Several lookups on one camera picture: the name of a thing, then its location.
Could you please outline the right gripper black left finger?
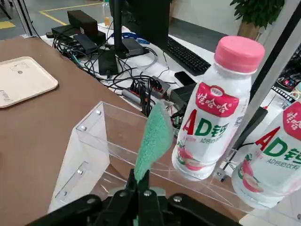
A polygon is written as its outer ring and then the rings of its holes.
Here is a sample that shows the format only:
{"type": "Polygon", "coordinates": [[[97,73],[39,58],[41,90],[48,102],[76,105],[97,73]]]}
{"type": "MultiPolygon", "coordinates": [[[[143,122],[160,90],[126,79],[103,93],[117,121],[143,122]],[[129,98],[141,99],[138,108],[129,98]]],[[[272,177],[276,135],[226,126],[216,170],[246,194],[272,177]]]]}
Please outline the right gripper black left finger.
{"type": "Polygon", "coordinates": [[[138,214],[138,183],[131,169],[127,184],[105,200],[85,195],[30,223],[31,226],[122,226],[132,225],[138,214]]]}

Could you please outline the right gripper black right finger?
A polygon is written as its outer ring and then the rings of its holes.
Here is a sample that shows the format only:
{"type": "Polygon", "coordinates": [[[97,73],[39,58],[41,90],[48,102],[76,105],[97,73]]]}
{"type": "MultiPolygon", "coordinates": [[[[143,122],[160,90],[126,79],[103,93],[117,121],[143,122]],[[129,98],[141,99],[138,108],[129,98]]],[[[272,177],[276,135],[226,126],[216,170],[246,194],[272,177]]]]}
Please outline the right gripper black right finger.
{"type": "Polygon", "coordinates": [[[140,226],[236,226],[238,223],[186,194],[169,198],[149,187],[150,171],[138,183],[140,226]]]}

